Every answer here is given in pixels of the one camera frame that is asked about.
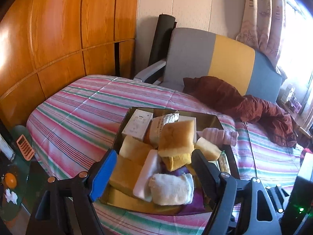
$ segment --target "bed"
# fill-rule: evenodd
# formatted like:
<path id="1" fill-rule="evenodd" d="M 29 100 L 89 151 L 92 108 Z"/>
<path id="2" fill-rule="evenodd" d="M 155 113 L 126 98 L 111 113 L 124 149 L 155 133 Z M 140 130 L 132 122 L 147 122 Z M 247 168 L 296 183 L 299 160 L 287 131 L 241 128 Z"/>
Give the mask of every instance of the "bed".
<path id="1" fill-rule="evenodd" d="M 259 124 L 234 121 L 197 99 L 160 86 L 119 77 L 91 75 L 68 85 L 30 115 L 27 128 L 36 158 L 49 175 L 74 177 L 99 161 L 112 146 L 115 134 L 131 106 L 171 108 L 216 115 L 224 130 L 237 131 L 232 147 L 241 179 L 257 176 L 264 186 L 281 184 L 292 190 L 303 148 L 272 143 Z M 201 234 L 210 213 L 159 216 L 94 204 L 101 223 L 116 234 Z M 239 207 L 234 207 L 234 215 Z"/>

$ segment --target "chair armrest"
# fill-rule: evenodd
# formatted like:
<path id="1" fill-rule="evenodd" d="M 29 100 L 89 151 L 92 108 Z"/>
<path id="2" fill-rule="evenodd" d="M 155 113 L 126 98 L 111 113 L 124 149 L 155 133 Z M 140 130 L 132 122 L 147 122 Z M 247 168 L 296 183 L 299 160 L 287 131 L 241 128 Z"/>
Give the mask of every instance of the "chair armrest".
<path id="1" fill-rule="evenodd" d="M 166 60 L 162 59 L 139 72 L 134 77 L 134 80 L 153 84 L 157 79 L 159 79 L 163 75 L 165 65 Z"/>

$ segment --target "blue gripper pad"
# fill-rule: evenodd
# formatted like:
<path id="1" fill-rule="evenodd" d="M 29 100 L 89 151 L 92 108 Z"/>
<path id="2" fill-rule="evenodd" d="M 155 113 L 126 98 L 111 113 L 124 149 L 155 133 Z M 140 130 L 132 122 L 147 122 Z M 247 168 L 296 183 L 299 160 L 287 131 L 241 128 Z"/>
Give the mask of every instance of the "blue gripper pad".
<path id="1" fill-rule="evenodd" d="M 117 153 L 113 149 L 109 149 L 101 161 L 97 164 L 96 169 L 98 171 L 90 174 L 88 178 L 89 188 L 91 189 L 89 197 L 92 202 L 101 197 L 104 189 L 109 181 L 109 178 L 113 172 L 113 169 L 117 162 Z"/>

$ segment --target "wooden wardrobe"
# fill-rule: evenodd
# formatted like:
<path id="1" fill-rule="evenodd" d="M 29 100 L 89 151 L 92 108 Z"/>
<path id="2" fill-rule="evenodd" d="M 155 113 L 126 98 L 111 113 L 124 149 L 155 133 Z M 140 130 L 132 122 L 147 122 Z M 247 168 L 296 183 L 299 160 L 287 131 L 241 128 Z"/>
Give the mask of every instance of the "wooden wardrobe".
<path id="1" fill-rule="evenodd" d="M 0 119 L 26 124 L 91 74 L 131 77 L 137 0 L 15 0 L 0 22 Z"/>

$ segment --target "brown jacket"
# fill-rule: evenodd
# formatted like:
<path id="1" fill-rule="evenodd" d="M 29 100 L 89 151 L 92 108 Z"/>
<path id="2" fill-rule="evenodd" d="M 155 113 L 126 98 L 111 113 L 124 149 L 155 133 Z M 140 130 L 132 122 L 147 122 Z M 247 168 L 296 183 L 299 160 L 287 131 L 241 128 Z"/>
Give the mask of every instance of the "brown jacket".
<path id="1" fill-rule="evenodd" d="M 258 122 L 272 142 L 295 147 L 291 117 L 276 104 L 251 95 L 242 96 L 236 88 L 216 77 L 184 78 L 184 85 L 184 93 L 208 107 L 243 122 Z"/>

